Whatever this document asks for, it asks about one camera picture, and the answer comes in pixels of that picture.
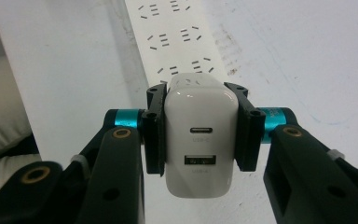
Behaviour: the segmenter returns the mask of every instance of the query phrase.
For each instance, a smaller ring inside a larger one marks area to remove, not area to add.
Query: usb-a port
[[[185,165],[215,165],[216,156],[185,156]]]

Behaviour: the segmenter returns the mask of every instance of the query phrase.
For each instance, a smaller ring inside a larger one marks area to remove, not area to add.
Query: wall charger
[[[209,74],[178,74],[165,100],[166,181],[181,198],[214,198],[231,185],[238,99]]]

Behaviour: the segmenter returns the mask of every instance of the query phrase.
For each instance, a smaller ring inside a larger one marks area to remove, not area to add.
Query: white surface
[[[127,0],[132,30],[150,87],[180,73],[229,81],[200,1]]]
[[[0,0],[0,35],[45,160],[67,164],[108,108],[145,106],[142,64],[117,5]],[[250,90],[251,102],[294,109],[304,128],[358,167],[358,1],[202,5],[230,79]],[[178,199],[164,178],[146,175],[147,223],[274,223],[262,181],[267,155],[263,146],[255,173],[234,169],[218,199]]]
[[[238,99],[210,74],[178,74],[165,100],[168,190],[181,198],[216,198],[231,186]],[[211,133],[191,133],[212,128]],[[187,164],[185,156],[215,156],[216,163]]]

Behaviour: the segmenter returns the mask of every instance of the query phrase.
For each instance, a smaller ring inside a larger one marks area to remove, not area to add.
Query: screw hole
[[[346,193],[343,189],[335,186],[328,186],[327,187],[328,192],[338,198],[345,198]]]
[[[29,170],[22,176],[21,182],[23,184],[34,184],[46,178],[50,174],[50,168],[47,166],[39,166]]]
[[[113,132],[115,138],[126,138],[131,135],[131,131],[128,129],[118,129]]]
[[[302,135],[301,131],[295,128],[284,128],[283,131],[289,135],[292,135],[293,137],[299,137]]]
[[[108,189],[103,193],[103,198],[107,201],[113,201],[118,198],[120,191],[118,189]]]

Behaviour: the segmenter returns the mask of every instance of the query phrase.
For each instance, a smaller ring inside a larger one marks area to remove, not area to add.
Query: black bracket
[[[235,93],[239,103],[235,160],[241,171],[255,171],[266,114],[249,102],[246,88],[227,82],[225,86]]]
[[[164,102],[167,84],[159,84],[147,90],[147,107],[142,115],[145,140],[146,171],[164,175],[165,168],[165,114]]]
[[[358,223],[358,187],[328,150],[299,126],[275,128],[264,181],[278,223]]]

